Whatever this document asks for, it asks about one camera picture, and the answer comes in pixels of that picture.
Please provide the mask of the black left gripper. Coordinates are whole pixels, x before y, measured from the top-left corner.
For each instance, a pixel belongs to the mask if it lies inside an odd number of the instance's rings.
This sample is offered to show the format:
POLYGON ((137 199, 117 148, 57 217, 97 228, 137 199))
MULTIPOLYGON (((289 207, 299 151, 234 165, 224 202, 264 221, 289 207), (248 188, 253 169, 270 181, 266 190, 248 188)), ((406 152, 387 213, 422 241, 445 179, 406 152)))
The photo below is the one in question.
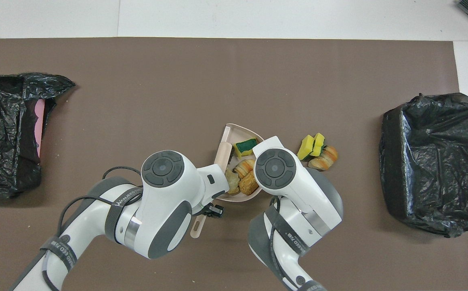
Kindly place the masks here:
POLYGON ((208 204, 203 208, 203 214, 206 217, 213 217, 213 218, 222 218, 223 216, 223 206, 208 204))

